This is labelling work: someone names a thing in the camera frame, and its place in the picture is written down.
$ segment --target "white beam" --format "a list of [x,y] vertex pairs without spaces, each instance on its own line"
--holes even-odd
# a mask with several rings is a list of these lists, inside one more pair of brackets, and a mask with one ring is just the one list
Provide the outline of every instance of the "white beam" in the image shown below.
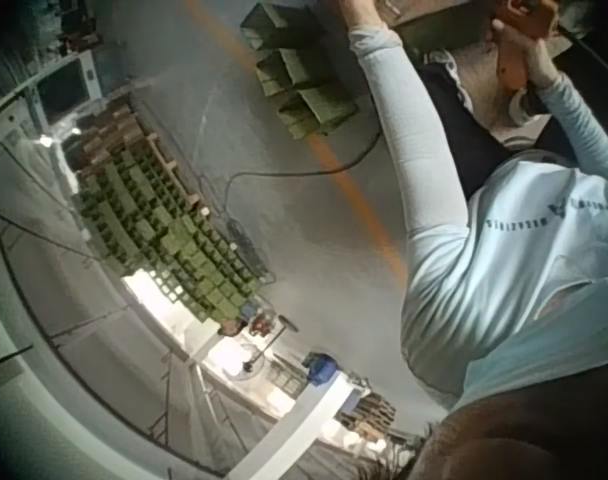
[[293,409],[228,474],[227,480],[277,480],[299,460],[355,386],[337,372],[326,384],[309,385]]

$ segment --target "orange tool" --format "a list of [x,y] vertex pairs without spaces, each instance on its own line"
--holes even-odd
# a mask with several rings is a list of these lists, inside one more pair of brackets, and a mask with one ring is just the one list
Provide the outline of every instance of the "orange tool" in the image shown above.
[[[554,0],[494,0],[495,17],[534,40],[548,38],[557,27],[559,6]],[[510,90],[526,86],[528,72],[524,52],[500,39],[497,76]]]

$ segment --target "gray floor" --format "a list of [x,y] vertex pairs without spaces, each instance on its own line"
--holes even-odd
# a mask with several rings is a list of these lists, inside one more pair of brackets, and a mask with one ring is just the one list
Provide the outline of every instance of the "gray floor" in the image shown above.
[[[243,67],[256,57],[239,33],[253,1],[94,3],[107,41],[121,43],[142,116],[180,162],[208,177],[220,198],[226,179],[238,171],[328,167],[332,158],[320,159],[310,143],[291,139]],[[325,139],[345,163],[365,148],[378,124],[344,35],[329,25],[333,33],[325,43],[360,96],[361,112]],[[231,190],[229,210],[277,275],[262,293],[301,329],[285,338],[289,349],[323,348],[367,376],[397,407],[401,430],[421,432],[442,415],[400,354],[405,235],[384,141],[346,175],[242,179]]]

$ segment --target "orange line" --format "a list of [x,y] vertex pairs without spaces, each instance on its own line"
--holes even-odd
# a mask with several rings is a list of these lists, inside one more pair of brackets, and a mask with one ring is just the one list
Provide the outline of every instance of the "orange line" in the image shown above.
[[[237,41],[228,29],[217,19],[213,18],[201,5],[200,0],[184,0],[184,6],[193,19],[222,47],[235,62],[245,70],[255,73],[255,58],[249,50]],[[324,168],[333,169],[341,165],[328,143],[319,135],[310,135],[306,139],[317,161]],[[368,202],[368,199],[359,190],[353,179],[347,173],[332,176],[338,187],[346,197],[351,208],[358,218],[366,225],[371,237],[378,247],[382,257],[388,263],[394,276],[402,287],[406,286],[406,266],[400,257],[395,245],[391,241],[386,229],[380,222],[377,214]]]

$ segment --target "stack of green crates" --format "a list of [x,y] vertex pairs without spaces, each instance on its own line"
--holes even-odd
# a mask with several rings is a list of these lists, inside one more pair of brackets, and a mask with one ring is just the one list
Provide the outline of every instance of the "stack of green crates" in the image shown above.
[[145,269],[201,321],[234,319],[261,282],[171,174],[142,139],[80,178],[74,202],[89,244],[120,276]]
[[357,113],[323,46],[309,8],[259,2],[241,25],[255,50],[269,51],[256,73],[267,97],[284,94],[278,117],[295,139],[327,134]]

